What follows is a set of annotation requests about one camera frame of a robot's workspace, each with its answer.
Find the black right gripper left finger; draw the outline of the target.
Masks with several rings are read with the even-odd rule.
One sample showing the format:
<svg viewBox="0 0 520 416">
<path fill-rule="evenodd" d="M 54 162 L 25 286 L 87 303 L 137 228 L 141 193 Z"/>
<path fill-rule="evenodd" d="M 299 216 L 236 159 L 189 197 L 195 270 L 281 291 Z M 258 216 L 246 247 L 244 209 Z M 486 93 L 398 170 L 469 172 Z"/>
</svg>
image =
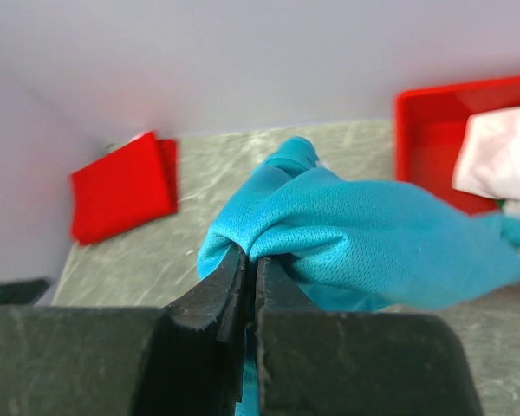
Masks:
<svg viewBox="0 0 520 416">
<path fill-rule="evenodd" d="M 165 307 L 40 307 L 47 279 L 0 284 L 0 415 L 232 415 L 246 265 L 230 249 Z"/>
</svg>

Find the teal t-shirt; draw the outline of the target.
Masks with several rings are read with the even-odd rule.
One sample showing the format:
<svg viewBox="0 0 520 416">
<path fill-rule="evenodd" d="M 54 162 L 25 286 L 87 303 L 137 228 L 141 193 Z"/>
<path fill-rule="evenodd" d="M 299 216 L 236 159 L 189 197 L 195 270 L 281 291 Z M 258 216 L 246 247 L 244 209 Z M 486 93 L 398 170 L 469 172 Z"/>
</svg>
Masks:
<svg viewBox="0 0 520 416">
<path fill-rule="evenodd" d="M 341 179 L 301 137 L 282 143 L 218 214 L 199 276 L 232 248 L 250 262 L 255 303 L 257 266 L 270 258 L 327 312 L 433 315 L 520 281 L 520 219 L 470 216 L 406 183 Z M 238 412 L 261 414 L 257 353 L 243 394 Z"/>
</svg>

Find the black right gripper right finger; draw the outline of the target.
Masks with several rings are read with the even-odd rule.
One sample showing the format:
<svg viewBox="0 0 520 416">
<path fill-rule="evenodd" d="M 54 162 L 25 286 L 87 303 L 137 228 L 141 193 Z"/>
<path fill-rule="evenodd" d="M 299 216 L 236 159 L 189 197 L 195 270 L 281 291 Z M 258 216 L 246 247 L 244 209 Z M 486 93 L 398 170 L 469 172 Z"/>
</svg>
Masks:
<svg viewBox="0 0 520 416">
<path fill-rule="evenodd" d="M 327 312 L 281 264 L 257 266 L 263 415 L 480 415 L 462 343 L 435 315 Z"/>
</svg>

